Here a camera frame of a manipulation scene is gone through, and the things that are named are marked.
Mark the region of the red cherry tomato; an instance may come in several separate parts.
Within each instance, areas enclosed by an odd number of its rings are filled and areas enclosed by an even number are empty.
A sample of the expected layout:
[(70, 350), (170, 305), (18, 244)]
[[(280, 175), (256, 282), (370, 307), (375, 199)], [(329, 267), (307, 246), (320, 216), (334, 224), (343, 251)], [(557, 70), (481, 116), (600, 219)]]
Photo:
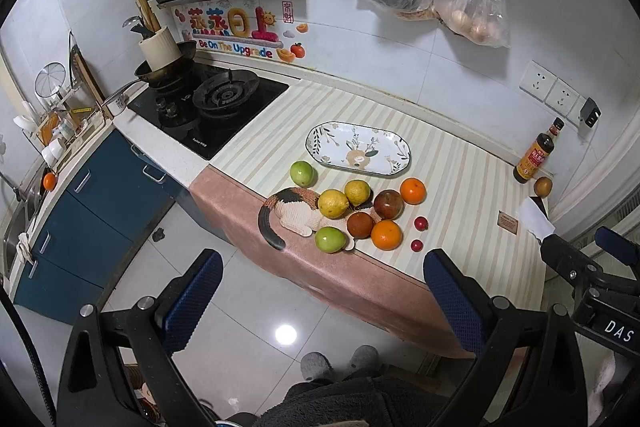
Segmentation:
[(423, 243), (420, 241), (420, 239), (413, 239), (410, 247), (415, 253), (418, 253), (419, 251), (422, 251)]
[(416, 217), (416, 219), (414, 219), (414, 226), (418, 231), (425, 231), (428, 228), (428, 221), (425, 217)]

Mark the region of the red apple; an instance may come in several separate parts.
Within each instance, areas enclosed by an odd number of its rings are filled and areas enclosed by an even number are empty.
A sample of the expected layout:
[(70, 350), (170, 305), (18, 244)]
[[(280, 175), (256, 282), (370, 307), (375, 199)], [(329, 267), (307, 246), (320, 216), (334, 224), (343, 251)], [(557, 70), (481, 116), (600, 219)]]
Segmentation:
[(375, 213), (383, 220), (395, 220), (405, 209), (405, 201), (395, 190), (384, 190), (373, 201)]

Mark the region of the dark red-brown fruit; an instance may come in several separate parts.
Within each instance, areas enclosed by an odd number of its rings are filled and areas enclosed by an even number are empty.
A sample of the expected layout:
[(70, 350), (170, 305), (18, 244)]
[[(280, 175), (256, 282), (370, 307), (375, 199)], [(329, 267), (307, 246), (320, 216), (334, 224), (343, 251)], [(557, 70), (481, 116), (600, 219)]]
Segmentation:
[(354, 239), (367, 239), (371, 236), (375, 220), (366, 212), (352, 213), (346, 222), (347, 231)]

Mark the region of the green apple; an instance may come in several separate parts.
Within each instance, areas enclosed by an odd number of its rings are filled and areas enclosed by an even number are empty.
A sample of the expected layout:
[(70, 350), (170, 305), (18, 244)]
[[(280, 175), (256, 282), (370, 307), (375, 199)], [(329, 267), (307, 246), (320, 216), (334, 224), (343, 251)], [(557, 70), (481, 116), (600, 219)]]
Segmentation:
[(314, 243), (326, 254), (335, 254), (348, 245), (345, 233), (334, 227), (323, 227), (314, 233)]
[(299, 187), (307, 188), (316, 183), (317, 173), (309, 162), (299, 160), (293, 162), (290, 167), (291, 180)]

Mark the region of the yellow lemon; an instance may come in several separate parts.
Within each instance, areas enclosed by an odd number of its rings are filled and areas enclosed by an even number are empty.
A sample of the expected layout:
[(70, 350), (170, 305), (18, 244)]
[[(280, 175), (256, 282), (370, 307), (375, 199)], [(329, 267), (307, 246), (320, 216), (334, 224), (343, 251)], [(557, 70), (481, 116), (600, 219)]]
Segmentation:
[(329, 219), (340, 219), (349, 207), (350, 202), (347, 196), (333, 188), (322, 192), (318, 198), (318, 209), (324, 217)]
[(370, 199), (372, 190), (366, 181), (350, 180), (345, 185), (344, 193), (352, 207), (357, 208)]

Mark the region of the small brown card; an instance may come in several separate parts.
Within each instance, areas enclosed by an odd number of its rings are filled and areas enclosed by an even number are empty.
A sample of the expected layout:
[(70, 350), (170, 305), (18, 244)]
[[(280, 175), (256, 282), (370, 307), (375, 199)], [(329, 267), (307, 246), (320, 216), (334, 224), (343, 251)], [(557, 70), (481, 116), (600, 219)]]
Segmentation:
[(497, 225), (514, 235), (518, 234), (518, 219), (511, 217), (503, 211), (498, 212)]

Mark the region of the blue kitchen cabinet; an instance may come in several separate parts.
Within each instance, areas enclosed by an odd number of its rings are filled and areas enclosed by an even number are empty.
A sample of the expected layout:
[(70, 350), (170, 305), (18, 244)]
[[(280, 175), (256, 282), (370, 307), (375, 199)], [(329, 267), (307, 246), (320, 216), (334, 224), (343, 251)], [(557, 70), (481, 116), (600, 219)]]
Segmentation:
[(117, 130), (64, 188), (36, 234), (14, 303), (66, 324), (102, 306), (181, 186)]

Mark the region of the soy sauce bottle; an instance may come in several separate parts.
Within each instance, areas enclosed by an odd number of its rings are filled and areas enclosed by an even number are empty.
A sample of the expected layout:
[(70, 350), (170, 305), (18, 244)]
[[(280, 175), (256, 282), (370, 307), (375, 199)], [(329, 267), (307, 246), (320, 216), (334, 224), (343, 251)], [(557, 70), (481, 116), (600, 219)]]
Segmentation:
[(556, 117), (553, 124), (545, 132), (537, 135), (536, 140), (514, 166), (513, 176), (518, 183), (525, 184), (533, 178), (539, 168), (554, 150), (554, 140), (564, 128), (564, 121)]

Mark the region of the black plug adapter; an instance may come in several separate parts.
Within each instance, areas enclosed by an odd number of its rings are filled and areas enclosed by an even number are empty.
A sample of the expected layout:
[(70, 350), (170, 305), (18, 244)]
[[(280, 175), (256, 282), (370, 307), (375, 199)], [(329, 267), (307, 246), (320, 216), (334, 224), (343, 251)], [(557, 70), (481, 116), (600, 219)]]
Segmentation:
[(580, 108), (579, 119), (582, 124), (592, 128), (601, 116), (601, 109), (593, 98), (587, 98)]

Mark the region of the floral oval ceramic plate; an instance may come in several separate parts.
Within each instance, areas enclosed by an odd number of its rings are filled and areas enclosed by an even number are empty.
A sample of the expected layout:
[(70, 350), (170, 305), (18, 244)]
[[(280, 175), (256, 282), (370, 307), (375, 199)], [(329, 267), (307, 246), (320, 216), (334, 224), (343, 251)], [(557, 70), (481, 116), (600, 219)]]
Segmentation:
[(404, 172), (411, 162), (408, 142), (393, 131), (328, 121), (312, 127), (305, 147), (318, 164), (391, 178)]

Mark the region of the black gas stove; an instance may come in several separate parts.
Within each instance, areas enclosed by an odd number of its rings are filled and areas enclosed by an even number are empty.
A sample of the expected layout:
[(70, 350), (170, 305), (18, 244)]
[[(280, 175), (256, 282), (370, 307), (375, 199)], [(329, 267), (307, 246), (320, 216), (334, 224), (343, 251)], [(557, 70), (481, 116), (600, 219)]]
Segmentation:
[(210, 159), (286, 90), (287, 84), (249, 70), (195, 63), (151, 82), (128, 107)]

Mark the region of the dish rack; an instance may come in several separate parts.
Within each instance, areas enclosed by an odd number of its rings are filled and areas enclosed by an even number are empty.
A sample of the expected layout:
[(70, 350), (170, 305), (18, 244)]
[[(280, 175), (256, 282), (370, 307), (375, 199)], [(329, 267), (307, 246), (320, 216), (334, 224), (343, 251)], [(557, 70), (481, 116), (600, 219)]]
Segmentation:
[(73, 34), (67, 37), (66, 61), (49, 63), (37, 72), (34, 95), (40, 109), (24, 102), (14, 124), (54, 171), (112, 118)]

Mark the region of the white utensil holder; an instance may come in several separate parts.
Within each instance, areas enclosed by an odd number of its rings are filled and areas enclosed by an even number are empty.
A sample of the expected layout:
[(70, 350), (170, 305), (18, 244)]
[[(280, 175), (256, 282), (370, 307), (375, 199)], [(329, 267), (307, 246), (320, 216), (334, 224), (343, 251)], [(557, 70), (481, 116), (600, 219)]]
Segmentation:
[(167, 26), (160, 28), (152, 37), (141, 40), (139, 48), (152, 72), (160, 70), (182, 57), (178, 44)]

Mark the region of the white wall socket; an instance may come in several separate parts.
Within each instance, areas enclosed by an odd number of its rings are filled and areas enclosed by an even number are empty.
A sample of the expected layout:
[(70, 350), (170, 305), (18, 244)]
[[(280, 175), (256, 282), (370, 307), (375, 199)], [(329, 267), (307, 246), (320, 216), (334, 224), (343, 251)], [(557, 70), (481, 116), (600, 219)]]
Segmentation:
[(539, 102), (546, 101), (555, 81), (558, 80), (552, 72), (535, 61), (530, 61), (522, 76), (520, 89), (533, 96)]
[(567, 116), (579, 98), (579, 93), (558, 78), (544, 99), (544, 105), (561, 116)]

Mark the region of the colourful wall sticker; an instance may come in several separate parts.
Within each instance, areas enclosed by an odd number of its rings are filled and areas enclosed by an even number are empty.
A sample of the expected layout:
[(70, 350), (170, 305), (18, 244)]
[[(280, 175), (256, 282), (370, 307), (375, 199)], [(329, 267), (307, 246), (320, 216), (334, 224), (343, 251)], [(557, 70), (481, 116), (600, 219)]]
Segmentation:
[(293, 0), (209, 0), (179, 4), (171, 14), (184, 41), (199, 50), (292, 64), (307, 55), (309, 25)]

